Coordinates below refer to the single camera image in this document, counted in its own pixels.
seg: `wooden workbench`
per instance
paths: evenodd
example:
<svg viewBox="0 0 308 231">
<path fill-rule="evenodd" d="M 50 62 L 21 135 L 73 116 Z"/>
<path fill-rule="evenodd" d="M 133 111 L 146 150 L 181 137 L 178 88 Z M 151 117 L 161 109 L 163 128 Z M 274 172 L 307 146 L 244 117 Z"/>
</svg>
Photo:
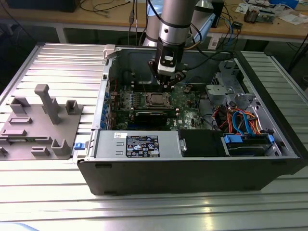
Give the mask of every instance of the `wooden workbench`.
<svg viewBox="0 0 308 231">
<path fill-rule="evenodd" d="M 276 40 L 276 41 L 293 41 L 299 42 L 305 38 L 308 32 L 308 24 L 293 25 L 276 18 L 273 24 L 255 23 L 249 24 L 244 22 L 244 15 L 236 13 L 236 5 L 240 0 L 226 0 L 229 13 L 235 21 L 243 23 L 240 38 L 259 39 L 259 40 Z M 107 4 L 105 8 L 109 8 L 118 4 L 125 3 L 124 0 L 115 0 L 111 4 Z M 83 7 L 92 9 L 91 0 L 87 0 Z M 94 12 L 88 12 L 81 8 L 77 8 L 74 13 L 64 13 L 56 11 L 41 10 L 23 10 L 23 9 L 7 9 L 12 16 L 20 23 L 34 26 L 52 26 L 57 29 L 60 42 L 65 42 L 65 34 L 63 28 L 84 28 L 84 29 L 102 29 L 102 30 L 128 30 L 128 18 L 132 3 L 120 6 L 108 11 L 108 17 L 99 15 Z M 300 5 L 297 10 L 307 10 L 308 6 Z M 3 9 L 0 9 L 0 22 L 12 23 L 11 18 Z M 138 27 L 142 31 L 145 27 L 145 3 L 138 3 Z M 209 36 L 220 38 L 223 33 L 227 33 L 228 29 L 221 20 L 217 28 L 211 28 Z"/>
</svg>

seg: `motherboard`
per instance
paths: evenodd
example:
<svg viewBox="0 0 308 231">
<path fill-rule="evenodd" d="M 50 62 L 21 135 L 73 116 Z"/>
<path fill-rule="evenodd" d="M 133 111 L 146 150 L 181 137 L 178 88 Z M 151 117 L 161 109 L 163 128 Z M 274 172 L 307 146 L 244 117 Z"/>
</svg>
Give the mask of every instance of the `motherboard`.
<svg viewBox="0 0 308 231">
<path fill-rule="evenodd" d="M 123 86 L 111 94 L 112 125 L 116 130 L 205 129 L 199 114 L 200 91 L 178 84 L 172 92 L 136 91 Z"/>
</svg>

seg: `green circuit board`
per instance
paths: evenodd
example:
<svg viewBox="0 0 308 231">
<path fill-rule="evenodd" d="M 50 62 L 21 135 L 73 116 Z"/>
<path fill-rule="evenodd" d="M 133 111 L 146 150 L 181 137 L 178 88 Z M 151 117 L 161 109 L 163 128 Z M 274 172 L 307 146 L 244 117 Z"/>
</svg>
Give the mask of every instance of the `green circuit board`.
<svg viewBox="0 0 308 231">
<path fill-rule="evenodd" d="M 175 110 L 177 110 L 176 118 L 168 118 L 166 125 L 157 128 L 158 130 L 205 129 L 205 124 L 202 123 L 197 108 L 199 92 L 192 90 L 184 93 L 185 87 L 185 85 L 175 85 L 174 90 L 169 93 L 134 92 L 129 87 L 120 89 L 115 102 L 112 104 L 112 112 L 116 119 L 114 129 L 131 129 L 129 124 L 134 123 L 132 118 L 134 110 L 150 110 L 153 106 L 150 104 L 157 98 L 164 99 L 164 105 L 161 105 L 163 107 L 161 111 L 164 113 L 175 113 Z M 159 106 L 155 105 L 155 109 L 158 111 L 160 111 Z"/>
</svg>

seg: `power supply label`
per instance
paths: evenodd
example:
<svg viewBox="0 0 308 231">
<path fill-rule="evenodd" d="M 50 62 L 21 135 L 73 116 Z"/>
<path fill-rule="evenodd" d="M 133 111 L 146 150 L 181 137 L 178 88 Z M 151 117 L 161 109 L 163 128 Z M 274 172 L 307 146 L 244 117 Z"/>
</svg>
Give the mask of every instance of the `power supply label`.
<svg viewBox="0 0 308 231">
<path fill-rule="evenodd" d="M 158 136 L 127 136 L 127 157 L 159 157 Z"/>
</svg>

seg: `blue latch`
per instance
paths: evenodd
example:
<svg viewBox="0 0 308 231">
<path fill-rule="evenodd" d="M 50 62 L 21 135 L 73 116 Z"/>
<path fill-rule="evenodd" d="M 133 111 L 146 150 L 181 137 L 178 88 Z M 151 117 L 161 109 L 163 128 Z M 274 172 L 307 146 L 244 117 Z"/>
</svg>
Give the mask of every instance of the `blue latch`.
<svg viewBox="0 0 308 231">
<path fill-rule="evenodd" d="M 269 135 L 268 136 L 269 141 L 271 142 L 271 144 L 275 143 L 275 138 L 273 137 L 273 135 Z"/>
<path fill-rule="evenodd" d="M 226 143 L 243 143 L 242 137 L 240 135 L 226 135 L 223 139 Z"/>
<path fill-rule="evenodd" d="M 74 149 L 75 150 L 85 150 L 85 143 L 75 143 L 75 146 L 74 146 Z"/>
</svg>

